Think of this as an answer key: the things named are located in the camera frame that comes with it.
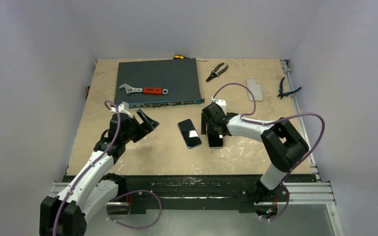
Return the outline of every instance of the black pliers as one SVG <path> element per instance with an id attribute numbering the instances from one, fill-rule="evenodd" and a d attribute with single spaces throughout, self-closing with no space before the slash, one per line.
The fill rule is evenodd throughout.
<path id="1" fill-rule="evenodd" d="M 227 71 L 227 69 L 228 69 L 228 65 L 226 65 L 226 66 L 224 67 L 224 69 L 222 69 L 222 70 L 220 70 L 219 72 L 217 72 L 218 69 L 219 69 L 222 65 L 224 65 L 224 62 L 219 63 L 219 64 L 215 67 L 215 69 L 213 69 L 213 70 L 211 71 L 211 75 L 206 79 L 206 82 L 209 82 L 209 81 L 210 81 L 211 79 L 213 79 L 213 78 L 219 77 L 222 73 L 224 73 L 225 71 Z"/>
<path id="2" fill-rule="evenodd" d="M 279 95 L 278 95 L 278 97 L 280 97 L 281 99 L 282 99 L 283 97 L 287 97 L 287 96 L 289 96 L 289 95 L 291 95 L 291 94 L 296 93 L 297 91 L 301 90 L 301 88 L 302 88 L 302 87 L 299 87 L 299 88 L 295 89 L 294 91 L 290 91 L 290 92 L 285 92 L 285 93 L 284 93 L 284 92 L 283 92 L 283 80 L 284 80 L 284 77 L 283 77 L 282 80 L 281 80 L 280 89 L 279 89 Z"/>

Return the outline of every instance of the gray floor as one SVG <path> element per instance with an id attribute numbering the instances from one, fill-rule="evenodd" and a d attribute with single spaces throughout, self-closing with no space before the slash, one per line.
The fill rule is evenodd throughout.
<path id="1" fill-rule="evenodd" d="M 157 210 L 148 210 L 146 215 L 126 215 L 121 221 L 143 226 L 154 220 L 157 213 Z M 259 221 L 256 214 L 224 210 L 164 210 L 157 224 L 146 230 L 131 230 L 106 218 L 103 209 L 88 225 L 86 236 L 334 235 L 325 205 L 291 205 L 283 216 L 271 223 Z"/>

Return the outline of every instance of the smartphone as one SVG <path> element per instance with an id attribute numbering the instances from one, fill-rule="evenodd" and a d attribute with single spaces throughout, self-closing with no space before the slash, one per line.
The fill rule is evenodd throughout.
<path id="1" fill-rule="evenodd" d="M 208 133 L 208 146 L 210 148 L 222 148 L 224 146 L 223 136 Z"/>
<path id="2" fill-rule="evenodd" d="M 186 146 L 189 149 L 201 145 L 201 139 L 199 138 L 195 126 L 193 126 L 193 123 L 190 119 L 186 119 L 177 123 L 177 126 L 179 127 L 183 139 L 185 140 Z"/>

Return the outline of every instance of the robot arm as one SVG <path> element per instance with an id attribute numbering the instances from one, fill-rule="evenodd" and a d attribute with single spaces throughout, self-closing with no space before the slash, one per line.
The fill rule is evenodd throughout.
<path id="1" fill-rule="evenodd" d="M 139 123 L 128 111 L 127 103 L 122 103 L 119 106 L 119 110 L 121 120 L 116 140 L 113 141 L 113 137 L 118 126 L 118 116 L 114 114 L 110 121 L 109 129 L 102 133 L 85 167 L 77 174 L 70 185 L 58 193 L 55 198 L 47 196 L 42 201 L 39 232 L 41 236 L 51 236 L 53 230 L 57 231 L 58 236 L 83 235 L 87 222 L 109 200 L 118 195 L 118 185 L 110 180 L 101 181 L 102 177 L 125 152 L 125 146 L 128 142 L 141 140 L 159 125 L 157 121 L 150 119 L 141 110 L 137 111 L 137 114 L 143 120 L 142 123 Z M 98 162 L 94 163 L 112 141 L 114 142 L 112 147 Z M 71 194 L 73 184 L 75 186 L 73 194 Z M 62 209 L 57 228 L 53 229 L 56 213 L 62 203 L 62 199 L 68 194 L 70 196 Z"/>
<path id="2" fill-rule="evenodd" d="M 257 182 L 257 191 L 260 195 L 274 190 L 309 151 L 307 143 L 288 120 L 273 126 L 258 125 L 254 122 L 269 121 L 241 118 L 237 113 L 226 114 L 222 109 L 223 104 L 225 101 L 217 100 L 205 107 L 202 110 L 202 125 L 208 127 L 208 132 L 223 136 L 242 136 L 262 142 L 272 164 L 260 182 Z"/>

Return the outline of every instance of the wooden table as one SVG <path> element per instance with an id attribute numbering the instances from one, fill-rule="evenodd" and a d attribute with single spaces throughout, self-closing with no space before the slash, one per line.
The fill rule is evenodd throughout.
<path id="1" fill-rule="evenodd" d="M 109 127 L 112 113 L 103 102 L 114 100 L 118 63 L 142 59 L 99 59 L 88 99 L 73 145 L 68 175 L 76 175 L 89 159 L 101 133 Z M 246 78 L 259 78 L 264 100 L 256 102 L 257 110 L 249 118 L 275 120 L 295 113 L 292 100 L 277 97 L 284 76 L 278 59 L 207 59 L 197 62 L 199 84 L 205 104 L 142 109 L 160 126 L 137 143 L 130 142 L 110 172 L 119 175 L 225 175 L 263 174 L 270 164 L 262 143 L 244 137 L 224 137 L 224 148 L 210 149 L 206 135 L 200 135 L 201 110 L 211 103 L 211 97 L 230 82 L 246 84 Z M 220 77 L 205 82 L 211 70 L 220 62 L 229 69 Z M 287 82 L 284 89 L 288 91 Z M 253 102 L 240 86 L 228 86 L 217 96 L 227 102 L 227 112 L 250 112 Z M 177 123 L 190 118 L 201 136 L 202 145 L 188 149 Z M 291 121 L 300 130 L 298 120 Z M 308 161 L 294 173 L 310 174 Z"/>

